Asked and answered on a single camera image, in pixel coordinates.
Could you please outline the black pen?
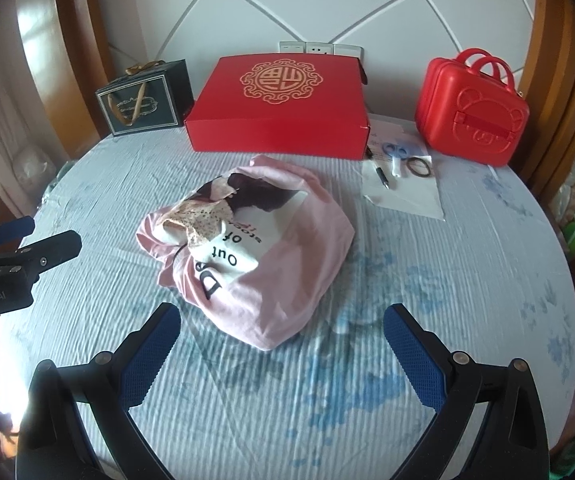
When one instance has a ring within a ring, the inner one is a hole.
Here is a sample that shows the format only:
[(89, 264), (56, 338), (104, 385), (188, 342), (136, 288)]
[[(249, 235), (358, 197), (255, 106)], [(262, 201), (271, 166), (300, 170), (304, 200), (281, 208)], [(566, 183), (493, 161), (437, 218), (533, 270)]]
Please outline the black pen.
[(379, 166), (376, 166), (376, 167), (375, 167), (375, 172), (376, 172), (377, 176), (379, 177), (379, 179), (380, 179), (382, 185), (384, 186), (384, 188), (390, 189), (390, 188), (391, 188), (391, 185), (389, 185), (388, 178), (385, 176), (383, 169), (382, 169), (381, 167), (379, 167)]

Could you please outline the blue handled scissors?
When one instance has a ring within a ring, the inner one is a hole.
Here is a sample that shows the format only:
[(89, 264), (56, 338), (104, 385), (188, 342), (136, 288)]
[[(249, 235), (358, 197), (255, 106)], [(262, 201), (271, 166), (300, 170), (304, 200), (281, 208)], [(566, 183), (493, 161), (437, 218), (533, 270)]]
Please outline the blue handled scissors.
[(391, 159), (391, 175), (395, 178), (402, 177), (402, 162), (410, 156), (410, 150), (406, 144), (391, 142), (382, 144), (383, 153)]

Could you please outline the white paper sheet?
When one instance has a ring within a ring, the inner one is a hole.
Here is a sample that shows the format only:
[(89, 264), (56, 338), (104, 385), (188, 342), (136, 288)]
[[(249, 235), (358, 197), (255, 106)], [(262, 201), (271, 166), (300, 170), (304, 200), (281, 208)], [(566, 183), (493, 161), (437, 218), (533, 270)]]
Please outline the white paper sheet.
[[(383, 169), (391, 188), (384, 188), (375, 172), (375, 167)], [(436, 179), (417, 177), (402, 165), (402, 177), (391, 175), (391, 159), (364, 160), (361, 165), (361, 192), (371, 204), (405, 214), (444, 220), (445, 214)]]

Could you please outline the pink printed t-shirt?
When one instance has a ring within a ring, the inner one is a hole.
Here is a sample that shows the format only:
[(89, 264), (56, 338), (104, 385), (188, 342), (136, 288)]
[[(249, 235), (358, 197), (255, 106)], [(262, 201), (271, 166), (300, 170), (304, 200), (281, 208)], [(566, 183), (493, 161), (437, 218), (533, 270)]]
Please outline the pink printed t-shirt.
[(150, 212), (136, 232), (158, 284), (262, 351), (307, 325), (354, 236), (316, 174), (266, 155)]

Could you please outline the large red gift box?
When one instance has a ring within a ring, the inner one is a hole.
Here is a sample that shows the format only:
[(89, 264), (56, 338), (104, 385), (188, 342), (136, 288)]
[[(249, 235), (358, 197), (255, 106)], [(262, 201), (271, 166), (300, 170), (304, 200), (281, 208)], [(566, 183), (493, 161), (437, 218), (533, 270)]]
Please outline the large red gift box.
[(330, 54), (224, 56), (184, 121), (197, 152), (361, 159), (370, 120), (358, 58)]

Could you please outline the dark green gift bag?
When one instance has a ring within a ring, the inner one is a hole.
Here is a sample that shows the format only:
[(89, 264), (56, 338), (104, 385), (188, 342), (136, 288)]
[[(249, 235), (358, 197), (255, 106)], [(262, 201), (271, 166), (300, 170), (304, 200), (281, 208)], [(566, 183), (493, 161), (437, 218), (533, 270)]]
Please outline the dark green gift bag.
[(194, 105), (184, 60), (132, 65), (96, 97), (112, 136), (182, 127)]

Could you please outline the red plastic carry case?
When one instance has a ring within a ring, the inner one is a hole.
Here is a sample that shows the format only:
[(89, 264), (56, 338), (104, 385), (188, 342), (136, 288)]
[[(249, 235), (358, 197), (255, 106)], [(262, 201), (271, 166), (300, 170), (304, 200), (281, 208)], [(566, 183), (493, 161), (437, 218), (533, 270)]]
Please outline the red plastic carry case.
[(528, 118), (508, 63), (481, 48), (433, 58), (414, 115), (433, 150), (493, 167), (508, 165)]

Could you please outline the wooden headboard frame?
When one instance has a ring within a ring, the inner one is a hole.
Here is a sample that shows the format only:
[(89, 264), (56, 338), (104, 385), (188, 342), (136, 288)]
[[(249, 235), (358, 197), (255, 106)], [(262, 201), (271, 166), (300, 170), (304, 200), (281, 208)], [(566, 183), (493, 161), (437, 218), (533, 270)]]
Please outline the wooden headboard frame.
[(15, 0), (26, 63), (71, 158), (110, 133), (96, 91), (115, 77), (99, 0)]

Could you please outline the white wall socket panel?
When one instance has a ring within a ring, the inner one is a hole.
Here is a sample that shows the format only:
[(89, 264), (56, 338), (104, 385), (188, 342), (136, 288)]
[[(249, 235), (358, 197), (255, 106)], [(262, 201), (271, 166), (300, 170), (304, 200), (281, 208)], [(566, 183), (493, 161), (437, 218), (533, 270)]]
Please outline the white wall socket panel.
[(278, 53), (285, 58), (304, 58), (312, 55), (337, 55), (345, 58), (357, 58), (362, 63), (363, 47), (352, 44), (332, 44), (332, 42), (281, 40)]

